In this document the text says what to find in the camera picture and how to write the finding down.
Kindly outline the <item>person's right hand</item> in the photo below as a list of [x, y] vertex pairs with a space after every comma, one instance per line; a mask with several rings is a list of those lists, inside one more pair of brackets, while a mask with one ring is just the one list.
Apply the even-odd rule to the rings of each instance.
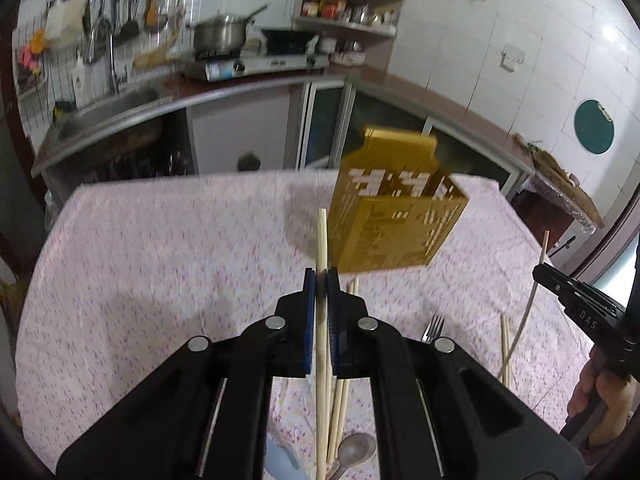
[[567, 422], [574, 422], [579, 415], [587, 413], [590, 405], [596, 408], [594, 418], [587, 415], [590, 422], [567, 440], [590, 450], [613, 443], [623, 434], [634, 414], [638, 405], [637, 391], [638, 382], [606, 368], [602, 352], [593, 347], [568, 401]]

